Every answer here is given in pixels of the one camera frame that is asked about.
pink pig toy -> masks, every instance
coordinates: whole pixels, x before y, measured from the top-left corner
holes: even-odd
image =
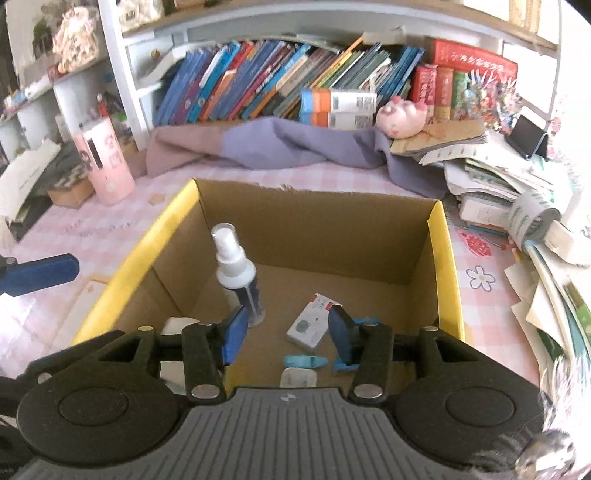
[[[390,138],[408,138],[419,133],[427,120],[427,105],[407,102],[398,96],[378,110],[375,126]]]

spray bottle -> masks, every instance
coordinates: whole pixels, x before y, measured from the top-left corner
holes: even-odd
[[[217,280],[224,289],[230,308],[244,305],[248,311],[248,326],[254,327],[265,319],[254,263],[246,258],[233,225],[216,225],[212,228],[212,237],[219,264]]]

red dictionary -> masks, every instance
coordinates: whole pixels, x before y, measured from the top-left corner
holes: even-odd
[[[465,73],[478,70],[480,75],[484,75],[490,71],[495,77],[517,78],[517,64],[514,61],[488,50],[441,38],[433,40],[431,61],[436,65]]]
[[[410,92],[410,99],[414,103],[419,103],[422,100],[427,105],[427,123],[434,115],[436,77],[436,65],[418,66],[413,78],[413,89]]]
[[[437,68],[435,84],[435,120],[449,120],[452,106],[453,69]]]

pink checkered tablecloth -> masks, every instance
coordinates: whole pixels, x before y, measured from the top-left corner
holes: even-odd
[[[286,170],[251,171],[220,162],[191,164],[156,179],[141,178],[129,198],[115,206],[93,197],[80,209],[53,206],[10,253],[20,263],[72,253],[80,275],[69,284],[17,298],[0,297],[2,372],[16,376],[36,358],[70,345],[78,322],[65,322],[75,296],[88,278],[114,275],[157,216],[190,178],[234,180],[264,187],[329,192],[415,196],[394,185],[386,167],[347,168],[332,163]],[[528,380],[539,380],[531,348],[511,311],[518,302],[504,269],[514,263],[498,237],[467,231],[449,214],[463,317],[469,340],[483,353]]]

colorful toy figures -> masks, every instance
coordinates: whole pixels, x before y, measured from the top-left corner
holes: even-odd
[[[491,73],[481,77],[478,71],[468,75],[464,104],[468,118],[483,118],[487,129],[511,133],[521,111],[521,97],[516,80],[497,79]]]

